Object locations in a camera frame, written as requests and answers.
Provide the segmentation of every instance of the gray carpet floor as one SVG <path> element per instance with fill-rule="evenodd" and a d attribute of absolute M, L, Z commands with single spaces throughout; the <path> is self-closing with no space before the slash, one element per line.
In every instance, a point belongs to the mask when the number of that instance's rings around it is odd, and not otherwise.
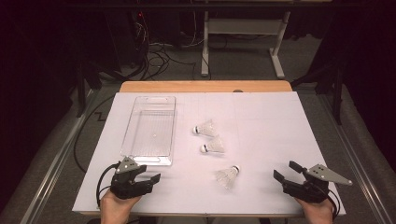
<path fill-rule="evenodd" d="M 235 36 L 230 37 L 225 45 L 223 37 L 211 36 L 209 39 L 211 79 L 276 79 L 275 70 L 267 51 L 274 44 L 275 39 L 272 37 L 247 40 L 245 36 L 237 38 Z M 311 36 L 297 41 L 283 41 L 279 58 L 287 81 L 305 75 L 319 44 L 320 40 Z M 152 46 L 151 50 L 161 48 Z M 167 69 L 154 77 L 154 80 L 208 79 L 208 77 L 200 76 L 202 52 L 200 46 L 182 49 L 165 48 L 167 54 L 179 63 L 170 61 Z M 154 54 L 150 54 L 150 57 L 152 60 L 148 71 L 153 74 L 158 70 L 159 67 L 156 64 L 161 64 L 161 59 L 156 58 Z M 125 67 L 123 72 L 127 73 L 129 70 L 130 68 Z M 355 183 L 351 187 L 338 186 L 346 215 L 338 217 L 334 223 L 392 223 L 392 220 L 396 220 L 396 216 L 391 213 L 396 210 L 396 176 L 367 131 L 347 93 L 347 88 L 344 88 L 342 96 L 341 119 L 343 124 L 337 125 L 329 112 L 328 102 L 331 95 L 316 95 L 314 87 L 315 83 L 303 84 L 294 90 L 300 96 L 305 114 L 329 168 L 348 176 Z M 91 108 L 99 106 L 94 111 L 85 112 L 85 116 L 89 117 L 76 142 L 76 155 L 79 163 L 85 169 L 88 168 L 92 153 L 105 125 L 105 121 L 99 117 L 106 118 L 112 99 L 100 104 L 114 95 L 119 88 L 119 82 L 104 80 L 103 88 L 94 91 L 89 96 L 92 99 Z M 75 103 L 37 152 L 28 172 L 1 214 L 0 223 L 21 223 L 22 217 L 34 199 L 48 169 L 78 122 L 76 118 L 77 93 L 74 92 L 71 98 Z M 84 173 L 76 165 L 73 151 L 68 153 L 66 158 L 60 175 L 56 176 L 54 180 L 56 181 L 54 188 L 48 199 L 43 201 L 42 209 L 37 212 L 35 223 L 87 223 L 92 218 L 71 211 Z M 370 189 L 367 189 L 365 183 L 370 183 Z M 271 222 L 285 223 L 285 220 L 273 218 Z M 303 218 L 289 218 L 288 223 L 306 222 Z"/>

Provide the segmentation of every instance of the transparent plastic container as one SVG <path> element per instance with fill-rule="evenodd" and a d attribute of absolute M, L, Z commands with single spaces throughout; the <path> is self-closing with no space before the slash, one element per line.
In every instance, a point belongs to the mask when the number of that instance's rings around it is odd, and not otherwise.
<path fill-rule="evenodd" d="M 136 97 L 121 156 L 133 158 L 138 164 L 171 165 L 175 116 L 174 96 Z"/>

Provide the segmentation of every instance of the white shuttlecock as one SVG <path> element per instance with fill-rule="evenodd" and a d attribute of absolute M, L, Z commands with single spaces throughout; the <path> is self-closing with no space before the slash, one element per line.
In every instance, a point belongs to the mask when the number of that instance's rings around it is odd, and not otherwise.
<path fill-rule="evenodd" d="M 207 144 L 201 146 L 201 152 L 224 152 L 224 146 L 220 137 L 217 135 Z"/>
<path fill-rule="evenodd" d="M 201 133 L 208 136 L 216 136 L 217 132 L 213 125 L 212 119 L 208 120 L 205 123 L 199 124 L 192 128 L 193 133 Z"/>
<path fill-rule="evenodd" d="M 216 180 L 226 189 L 233 187 L 233 182 L 236 176 L 239 174 L 241 168 L 237 165 L 232 166 L 229 169 L 220 170 L 216 172 Z"/>

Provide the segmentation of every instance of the person's right hand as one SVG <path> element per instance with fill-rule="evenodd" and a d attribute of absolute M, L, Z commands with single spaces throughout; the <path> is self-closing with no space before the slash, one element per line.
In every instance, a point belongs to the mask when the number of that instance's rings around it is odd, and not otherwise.
<path fill-rule="evenodd" d="M 332 223 L 332 203 L 329 199 L 321 203 L 307 203 L 298 198 L 294 198 L 304 209 L 305 218 L 309 224 L 331 224 Z"/>

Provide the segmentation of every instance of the human hand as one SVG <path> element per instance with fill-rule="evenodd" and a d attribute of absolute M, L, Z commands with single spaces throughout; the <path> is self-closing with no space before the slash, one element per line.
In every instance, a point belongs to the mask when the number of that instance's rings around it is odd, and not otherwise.
<path fill-rule="evenodd" d="M 329 199 L 321 203 L 307 203 L 298 198 L 294 198 L 304 209 L 305 218 L 309 224 L 331 224 L 332 223 L 332 203 Z"/>
<path fill-rule="evenodd" d="M 119 199 L 111 190 L 100 201 L 101 224 L 124 224 L 128 221 L 132 207 L 142 196 L 131 199 Z"/>

